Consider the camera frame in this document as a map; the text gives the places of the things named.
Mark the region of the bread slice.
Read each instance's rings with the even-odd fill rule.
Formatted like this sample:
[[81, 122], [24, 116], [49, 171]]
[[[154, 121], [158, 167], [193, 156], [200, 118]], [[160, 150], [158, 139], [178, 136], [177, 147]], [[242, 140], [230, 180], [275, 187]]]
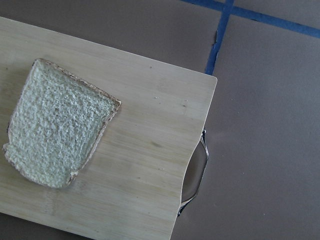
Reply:
[[29, 181], [65, 188], [92, 158], [120, 106], [100, 88], [38, 58], [10, 117], [4, 156]]

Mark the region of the bamboo cutting board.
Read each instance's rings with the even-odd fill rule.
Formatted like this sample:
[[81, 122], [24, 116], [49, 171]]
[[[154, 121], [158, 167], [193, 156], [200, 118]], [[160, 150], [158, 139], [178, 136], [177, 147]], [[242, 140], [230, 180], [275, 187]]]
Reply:
[[97, 240], [168, 240], [217, 79], [7, 18], [0, 20], [0, 142], [35, 59], [121, 101], [88, 164], [62, 189], [0, 160], [0, 211]]

